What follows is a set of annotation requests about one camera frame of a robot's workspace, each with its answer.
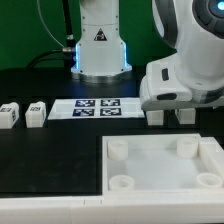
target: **warning label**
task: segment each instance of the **warning label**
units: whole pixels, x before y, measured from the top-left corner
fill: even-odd
[[[97,33],[94,41],[107,41],[107,38],[102,29],[100,29],[99,32]]]

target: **black tabletop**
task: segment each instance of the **black tabletop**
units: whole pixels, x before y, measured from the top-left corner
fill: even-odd
[[[148,127],[145,119],[85,119],[26,128],[30,103],[44,101],[49,114],[55,99],[138,97],[143,74],[99,85],[72,80],[62,69],[1,71],[0,105],[19,103],[20,119],[0,130],[0,197],[101,195],[102,136],[200,133],[224,144],[223,108],[198,109],[194,126],[179,125],[166,111],[163,127]]]

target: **blue led light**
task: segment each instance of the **blue led light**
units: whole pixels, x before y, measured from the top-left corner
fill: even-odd
[[[75,57],[75,60],[76,60],[76,64],[75,64],[75,69],[78,70],[79,69],[79,46],[78,44],[76,44],[76,48],[75,48],[75,54],[76,54],[76,57]]]
[[[124,61],[125,61],[125,68],[129,69],[130,65],[127,62],[127,45],[124,43]]]
[[[219,8],[220,10],[224,10],[224,1],[223,1],[223,2],[219,2],[219,4],[218,4],[218,8]]]

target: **white block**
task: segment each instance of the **white block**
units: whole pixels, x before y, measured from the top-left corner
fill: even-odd
[[[164,111],[147,111],[146,112],[148,125],[162,126],[164,124]]]
[[[3,104],[0,108],[0,129],[11,129],[19,118],[17,103]]]
[[[175,110],[175,114],[180,124],[195,124],[196,110],[194,108]]]
[[[112,177],[109,181],[109,189],[111,191],[130,191],[135,189],[135,181],[132,177],[126,175],[118,175]]]
[[[223,180],[213,173],[201,173],[196,178],[197,188],[216,189],[223,187]]]
[[[177,155],[183,159],[193,159],[198,154],[198,140],[194,137],[183,137],[177,141]]]
[[[43,102],[31,103],[26,112],[27,128],[41,128],[46,119],[46,105]]]
[[[112,160],[122,161],[128,158],[128,141],[111,139],[108,141],[108,156]]]

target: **green background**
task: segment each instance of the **green background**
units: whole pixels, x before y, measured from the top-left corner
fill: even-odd
[[[73,33],[81,36],[79,0],[70,0]],[[65,44],[61,0],[41,0],[42,13],[49,29]],[[120,0],[120,35],[128,46],[128,62],[143,66],[173,51],[155,31],[151,0]],[[36,0],[0,1],[0,69],[25,67],[35,56],[60,47],[45,32]],[[44,62],[40,66],[62,66]]]

